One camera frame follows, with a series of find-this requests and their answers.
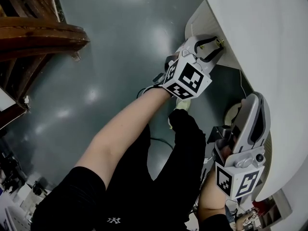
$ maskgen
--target black pants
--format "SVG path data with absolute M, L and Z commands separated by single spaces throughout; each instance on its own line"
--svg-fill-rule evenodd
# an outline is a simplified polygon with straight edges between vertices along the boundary
M 165 220 L 175 226 L 188 220 L 200 190 L 205 135 L 184 110 L 175 110 L 169 120 L 176 132 L 176 145 L 162 171 L 155 180 L 148 172 L 150 129 L 147 125 L 112 176 L 106 191 L 108 218 L 160 226 Z

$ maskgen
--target black knob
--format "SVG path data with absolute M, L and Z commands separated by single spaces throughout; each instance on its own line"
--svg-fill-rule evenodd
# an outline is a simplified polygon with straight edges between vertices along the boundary
M 264 156 L 263 156 L 262 154 L 258 154 L 258 155 L 256 156 L 256 160 L 257 160 L 259 163 L 261 163 L 261 162 L 263 161 L 263 158 L 264 158 Z

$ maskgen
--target black sleeve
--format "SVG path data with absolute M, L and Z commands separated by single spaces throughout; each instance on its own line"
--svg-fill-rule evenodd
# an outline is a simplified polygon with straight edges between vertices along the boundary
M 232 231 L 226 215 L 218 214 L 205 219 L 200 227 L 200 231 Z
M 102 218 L 105 184 L 93 171 L 75 167 L 38 205 L 31 230 L 92 231 Z

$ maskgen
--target gray floor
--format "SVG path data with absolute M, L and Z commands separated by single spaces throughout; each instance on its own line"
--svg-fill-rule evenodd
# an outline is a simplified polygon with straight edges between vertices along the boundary
M 69 24 L 83 27 L 91 43 L 81 61 L 57 55 L 30 90 L 30 113 L 8 127 L 6 141 L 23 171 L 58 184 L 92 137 L 163 71 L 165 58 L 184 41 L 185 25 L 202 0 L 60 0 Z M 190 114 L 207 134 L 222 124 L 227 107 L 243 97 L 238 70 L 217 66 L 213 83 Z M 170 100 L 151 121 L 152 136 L 174 144 Z M 211 146 L 206 155 L 210 157 Z M 155 178 L 171 149 L 152 142 L 148 168 Z

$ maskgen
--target bare forearm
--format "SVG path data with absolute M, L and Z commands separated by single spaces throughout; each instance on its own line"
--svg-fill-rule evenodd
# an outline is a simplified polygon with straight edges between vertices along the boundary
M 91 169 L 106 187 L 128 147 L 139 137 L 155 112 L 170 98 L 164 89 L 151 89 L 117 114 L 93 138 L 76 166 Z
M 170 95 L 164 89 L 147 91 L 109 121 L 95 139 L 101 147 L 112 148 L 121 157 L 168 98 Z
M 215 170 L 212 169 L 206 182 L 202 186 L 197 211 L 199 223 L 202 223 L 202 221 L 210 216 L 226 214 L 226 196 L 216 185 L 215 177 Z
M 213 168 L 201 189 L 199 206 L 202 208 L 222 209 L 225 207 L 226 195 L 216 185 L 215 177 L 215 168 Z

